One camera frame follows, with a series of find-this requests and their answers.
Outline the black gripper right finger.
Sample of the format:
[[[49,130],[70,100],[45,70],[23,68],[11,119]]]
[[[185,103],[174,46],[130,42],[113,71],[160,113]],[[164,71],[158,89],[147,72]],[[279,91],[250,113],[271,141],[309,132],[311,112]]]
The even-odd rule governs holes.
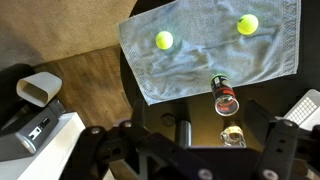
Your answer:
[[[304,180],[302,175],[294,174],[295,160],[319,175],[319,125],[304,130],[288,119],[277,120],[254,100],[245,105],[245,124],[263,145],[254,170],[258,180]]]

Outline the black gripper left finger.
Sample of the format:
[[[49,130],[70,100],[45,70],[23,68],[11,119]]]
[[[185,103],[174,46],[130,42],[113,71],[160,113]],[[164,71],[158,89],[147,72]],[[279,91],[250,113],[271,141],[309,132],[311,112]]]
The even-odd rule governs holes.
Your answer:
[[[60,180],[102,180],[110,164],[123,160],[139,180],[214,180],[199,156],[144,127],[145,103],[138,100],[129,120],[109,130],[84,129]]]

